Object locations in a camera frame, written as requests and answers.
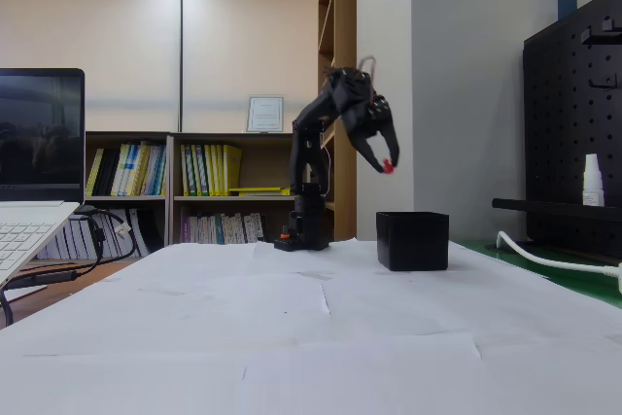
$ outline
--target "laptop screen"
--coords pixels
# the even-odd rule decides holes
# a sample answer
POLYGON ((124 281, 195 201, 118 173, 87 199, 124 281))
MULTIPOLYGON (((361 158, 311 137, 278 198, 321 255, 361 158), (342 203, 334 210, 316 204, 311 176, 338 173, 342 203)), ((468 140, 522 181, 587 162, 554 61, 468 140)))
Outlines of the laptop screen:
POLYGON ((0 201, 84 201, 85 78, 0 69, 0 201))

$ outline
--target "white bottle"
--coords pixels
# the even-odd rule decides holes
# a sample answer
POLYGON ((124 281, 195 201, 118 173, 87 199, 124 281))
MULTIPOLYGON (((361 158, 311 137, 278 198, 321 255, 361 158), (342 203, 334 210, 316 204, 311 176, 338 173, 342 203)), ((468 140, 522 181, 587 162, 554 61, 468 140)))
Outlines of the white bottle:
POLYGON ((603 176, 599 169, 597 155, 585 156, 585 173, 583 174, 583 205, 605 206, 603 192, 603 176))

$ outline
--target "framed certificate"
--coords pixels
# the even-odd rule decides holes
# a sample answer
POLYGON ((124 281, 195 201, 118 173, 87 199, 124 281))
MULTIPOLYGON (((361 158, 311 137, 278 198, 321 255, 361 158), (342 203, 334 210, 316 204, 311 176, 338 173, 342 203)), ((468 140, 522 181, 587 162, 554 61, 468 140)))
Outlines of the framed certificate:
POLYGON ((247 132, 283 132, 283 97, 253 97, 249 103, 247 132))

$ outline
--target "green mat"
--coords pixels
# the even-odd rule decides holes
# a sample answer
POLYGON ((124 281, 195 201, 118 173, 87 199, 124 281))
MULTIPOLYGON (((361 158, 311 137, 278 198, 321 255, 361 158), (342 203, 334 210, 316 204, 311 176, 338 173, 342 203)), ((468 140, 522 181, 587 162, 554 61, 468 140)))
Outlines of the green mat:
MULTIPOLYGON (((543 276, 548 277, 551 282, 558 284, 562 287, 570 289, 571 291, 579 292, 580 294, 588 295, 598 300, 610 303, 613 306, 622 308, 622 294, 618 288, 618 280, 614 277, 607 277, 603 274, 593 274, 590 272, 568 271, 566 269, 559 269, 556 267, 543 266, 536 262, 524 259, 520 255, 510 255, 505 253, 495 253, 486 250, 484 247, 490 245, 490 242, 456 242, 459 245, 469 248, 477 253, 484 254, 488 257, 501 259, 515 266, 528 269, 532 272, 537 272, 543 276)), ((579 264, 593 264, 596 266, 603 266, 605 264, 601 262, 590 261, 589 259, 578 257, 575 255, 561 253, 553 250, 548 250, 542 247, 530 246, 529 252, 537 257, 545 259, 553 259, 563 262, 575 262, 579 264)))

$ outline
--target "black pegboard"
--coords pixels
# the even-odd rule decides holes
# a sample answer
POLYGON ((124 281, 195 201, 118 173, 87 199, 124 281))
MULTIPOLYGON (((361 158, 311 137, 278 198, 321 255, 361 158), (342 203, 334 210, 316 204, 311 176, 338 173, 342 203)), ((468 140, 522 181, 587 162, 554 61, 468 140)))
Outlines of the black pegboard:
MULTIPOLYGON (((593 0, 525 42, 526 195, 582 203, 585 155, 597 154, 605 206, 622 208, 622 45, 583 45, 605 19, 622 25, 622 0, 593 0), (616 89, 590 87, 617 77, 616 89)), ((622 258, 622 225, 528 214, 530 238, 622 258)))

